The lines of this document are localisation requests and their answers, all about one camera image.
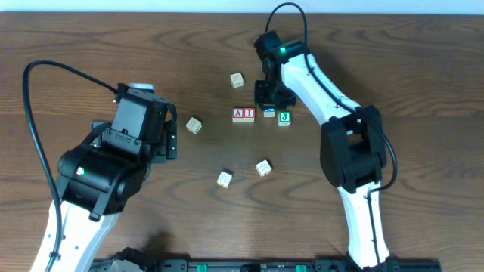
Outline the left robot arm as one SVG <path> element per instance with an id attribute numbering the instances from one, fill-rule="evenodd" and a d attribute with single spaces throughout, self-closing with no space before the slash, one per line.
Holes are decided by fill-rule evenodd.
<path id="1" fill-rule="evenodd" d="M 147 83 L 120 84 L 112 121 L 89 134 L 57 164 L 59 207 L 50 206 L 33 271 L 87 271 L 153 164 L 177 157 L 176 107 Z"/>

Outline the red letter I block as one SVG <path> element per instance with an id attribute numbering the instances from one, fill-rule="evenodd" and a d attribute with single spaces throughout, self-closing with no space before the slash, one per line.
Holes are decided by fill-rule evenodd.
<path id="1" fill-rule="evenodd" d="M 254 107 L 246 107 L 243 112 L 243 122 L 254 123 L 256 118 L 256 109 Z"/>

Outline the blue number 2 block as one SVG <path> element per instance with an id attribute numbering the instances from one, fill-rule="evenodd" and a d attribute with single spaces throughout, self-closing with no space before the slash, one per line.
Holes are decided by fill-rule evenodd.
<path id="1" fill-rule="evenodd" d="M 263 110 L 263 115 L 265 118 L 274 118 L 275 117 L 275 109 L 266 109 Z"/>

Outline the yellow letter C block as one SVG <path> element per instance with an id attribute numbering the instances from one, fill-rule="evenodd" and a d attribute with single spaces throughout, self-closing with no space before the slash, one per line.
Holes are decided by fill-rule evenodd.
<path id="1" fill-rule="evenodd" d="M 197 134 L 202 128 L 202 122 L 192 116 L 186 123 L 185 127 L 187 130 L 189 130 L 189 132 Z"/>

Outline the red letter A block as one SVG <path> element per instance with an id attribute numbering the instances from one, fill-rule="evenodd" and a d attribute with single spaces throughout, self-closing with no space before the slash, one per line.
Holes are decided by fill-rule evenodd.
<path id="1" fill-rule="evenodd" d="M 242 123 L 244 122 L 244 109 L 240 107 L 234 107 L 232 109 L 232 122 Z"/>

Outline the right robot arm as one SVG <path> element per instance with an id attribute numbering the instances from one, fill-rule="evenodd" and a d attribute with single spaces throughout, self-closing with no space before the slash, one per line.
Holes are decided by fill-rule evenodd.
<path id="1" fill-rule="evenodd" d="M 379 190 L 386 166 L 379 111 L 361 107 L 343 94 L 318 67 L 301 41 L 283 43 L 275 31 L 254 43 L 265 79 L 256 81 L 255 103 L 262 110 L 285 110 L 300 99 L 321 126 L 320 163 L 338 189 L 349 229 L 348 253 L 362 270 L 389 257 L 383 238 Z"/>

